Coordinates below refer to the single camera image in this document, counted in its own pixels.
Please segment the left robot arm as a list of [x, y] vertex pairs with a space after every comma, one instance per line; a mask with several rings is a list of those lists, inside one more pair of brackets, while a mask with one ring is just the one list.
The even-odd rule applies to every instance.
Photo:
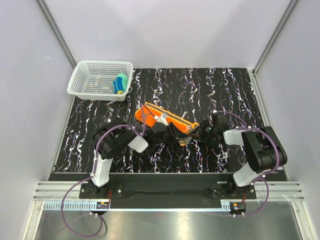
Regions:
[[108, 193], [107, 184], [113, 159], [127, 148], [149, 155], [160, 144], [188, 144], [191, 139], [173, 123], [157, 121], [151, 127], [144, 124], [142, 132], [136, 131], [120, 118], [105, 124], [92, 134], [94, 159], [89, 181], [90, 192], [97, 198], [103, 198]]

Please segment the orange grey towel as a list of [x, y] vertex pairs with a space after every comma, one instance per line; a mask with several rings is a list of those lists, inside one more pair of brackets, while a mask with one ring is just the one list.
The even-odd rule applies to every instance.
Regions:
[[175, 125], [180, 131], [187, 134], [192, 139], [192, 132], [194, 132], [200, 124], [197, 122], [190, 122], [178, 115], [175, 115], [168, 110], [165, 110], [157, 105], [149, 102], [145, 102], [135, 112], [135, 119], [143, 124], [146, 124], [147, 128], [152, 127], [156, 123], [155, 116], [160, 116], [162, 113], [167, 114], [167, 122], [170, 127]]

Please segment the yellow blue crocodile towel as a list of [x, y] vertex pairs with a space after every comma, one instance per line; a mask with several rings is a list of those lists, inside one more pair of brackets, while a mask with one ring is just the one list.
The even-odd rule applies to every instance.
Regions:
[[118, 74], [115, 77], [114, 81], [112, 82], [114, 93], [118, 95], [124, 94], [127, 89], [128, 80], [129, 79], [125, 74], [123, 73]]

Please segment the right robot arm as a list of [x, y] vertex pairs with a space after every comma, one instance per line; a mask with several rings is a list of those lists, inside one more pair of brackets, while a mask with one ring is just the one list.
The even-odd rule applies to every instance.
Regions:
[[264, 180], [288, 162], [288, 155], [271, 126], [248, 126], [242, 118], [229, 111], [213, 113], [194, 130], [192, 137], [205, 144], [243, 147], [246, 163], [233, 173], [225, 190], [235, 199], [248, 191], [249, 186]]

